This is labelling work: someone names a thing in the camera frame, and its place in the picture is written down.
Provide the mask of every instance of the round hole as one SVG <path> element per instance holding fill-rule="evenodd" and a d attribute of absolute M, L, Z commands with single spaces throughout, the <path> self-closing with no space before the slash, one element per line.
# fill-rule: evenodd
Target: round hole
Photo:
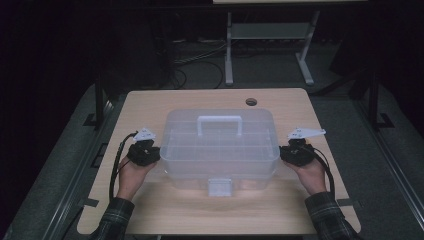
<path fill-rule="evenodd" d="M 256 101 L 256 99 L 254 98 L 248 98 L 246 99 L 246 104 L 249 106 L 255 106 L 256 104 L 258 104 L 258 101 Z"/>

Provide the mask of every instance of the plastic storage box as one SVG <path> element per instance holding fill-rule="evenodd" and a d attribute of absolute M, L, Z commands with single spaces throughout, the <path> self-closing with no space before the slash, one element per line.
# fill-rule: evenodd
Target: plastic storage box
<path fill-rule="evenodd" d="M 168 114 L 160 155 L 175 187 L 231 196 L 263 189 L 280 157 L 265 109 L 181 109 Z"/>

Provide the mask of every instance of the human hand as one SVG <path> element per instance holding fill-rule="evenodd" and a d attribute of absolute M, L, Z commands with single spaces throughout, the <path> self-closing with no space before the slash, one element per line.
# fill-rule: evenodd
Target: human hand
<path fill-rule="evenodd" d="M 283 162 L 297 173 L 300 182 L 310 195 L 327 191 L 325 187 L 324 167 L 318 160 L 314 159 L 312 162 L 302 167 L 298 167 L 286 161 Z"/>
<path fill-rule="evenodd" d="M 156 162 L 142 167 L 133 163 L 128 157 L 124 157 L 119 163 L 119 190 L 116 197 L 131 201 L 143 185 L 147 173 L 155 166 Z"/>

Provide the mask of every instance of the box lid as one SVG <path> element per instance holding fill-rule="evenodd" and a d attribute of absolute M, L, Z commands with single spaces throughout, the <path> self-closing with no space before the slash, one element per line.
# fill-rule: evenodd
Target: box lid
<path fill-rule="evenodd" d="M 160 154 L 165 161 L 275 161 L 277 139 L 265 109 L 178 109 L 168 114 Z"/>

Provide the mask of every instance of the plaid sleeve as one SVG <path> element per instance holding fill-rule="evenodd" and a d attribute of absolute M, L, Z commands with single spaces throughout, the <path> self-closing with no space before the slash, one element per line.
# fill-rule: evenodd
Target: plaid sleeve
<path fill-rule="evenodd" d="M 345 220 L 331 193 L 314 194 L 305 200 L 305 204 L 320 239 L 361 239 Z"/>
<path fill-rule="evenodd" d="M 112 199 L 100 220 L 99 227 L 90 235 L 89 239 L 124 239 L 133 210 L 134 204 L 131 201 L 121 198 Z"/>

